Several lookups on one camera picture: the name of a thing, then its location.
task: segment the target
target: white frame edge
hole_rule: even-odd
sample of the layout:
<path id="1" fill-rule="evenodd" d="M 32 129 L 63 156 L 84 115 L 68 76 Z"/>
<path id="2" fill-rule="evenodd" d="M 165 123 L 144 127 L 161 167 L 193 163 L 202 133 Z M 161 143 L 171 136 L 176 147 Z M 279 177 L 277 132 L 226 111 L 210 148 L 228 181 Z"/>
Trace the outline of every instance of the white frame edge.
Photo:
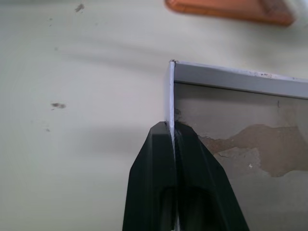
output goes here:
<path id="1" fill-rule="evenodd" d="M 184 61 L 176 61 L 174 81 L 308 99 L 306 79 Z"/>

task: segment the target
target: metal frame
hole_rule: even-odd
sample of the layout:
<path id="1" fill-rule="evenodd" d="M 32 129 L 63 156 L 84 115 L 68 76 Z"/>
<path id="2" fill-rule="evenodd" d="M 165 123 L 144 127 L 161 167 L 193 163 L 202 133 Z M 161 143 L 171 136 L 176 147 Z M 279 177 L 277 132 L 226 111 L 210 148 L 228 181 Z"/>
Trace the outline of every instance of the metal frame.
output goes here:
<path id="1" fill-rule="evenodd" d="M 165 120 L 174 142 L 174 82 L 308 99 L 308 80 L 171 60 L 165 76 Z"/>

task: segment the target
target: black plastic tool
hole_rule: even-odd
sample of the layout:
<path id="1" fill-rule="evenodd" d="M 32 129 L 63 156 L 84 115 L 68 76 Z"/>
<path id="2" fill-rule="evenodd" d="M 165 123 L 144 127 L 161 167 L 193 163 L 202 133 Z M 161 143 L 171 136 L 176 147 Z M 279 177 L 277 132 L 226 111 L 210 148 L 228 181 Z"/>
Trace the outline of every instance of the black plastic tool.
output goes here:
<path id="1" fill-rule="evenodd" d="M 222 166 L 194 130 L 151 128 L 129 174 L 123 231 L 248 231 Z"/>

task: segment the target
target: orange object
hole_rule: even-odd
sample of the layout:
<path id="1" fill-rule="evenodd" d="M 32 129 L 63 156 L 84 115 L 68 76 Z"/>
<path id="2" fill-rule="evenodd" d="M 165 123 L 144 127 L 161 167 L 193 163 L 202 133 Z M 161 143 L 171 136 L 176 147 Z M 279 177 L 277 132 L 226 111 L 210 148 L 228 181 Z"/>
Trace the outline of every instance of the orange object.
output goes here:
<path id="1" fill-rule="evenodd" d="M 206 14 L 289 26 L 294 22 L 283 0 L 165 0 L 181 13 Z"/>

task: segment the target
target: wall stain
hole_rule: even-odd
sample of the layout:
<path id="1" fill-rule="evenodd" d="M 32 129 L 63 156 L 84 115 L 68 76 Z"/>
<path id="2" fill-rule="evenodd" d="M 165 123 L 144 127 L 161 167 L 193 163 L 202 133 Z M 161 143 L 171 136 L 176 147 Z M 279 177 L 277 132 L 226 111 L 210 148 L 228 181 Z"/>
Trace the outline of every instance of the wall stain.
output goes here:
<path id="1" fill-rule="evenodd" d="M 234 147 L 257 148 L 260 168 L 272 177 L 281 177 L 293 170 L 308 170 L 308 145 L 298 127 L 252 125 L 225 140 L 209 137 L 199 139 L 212 154 Z"/>

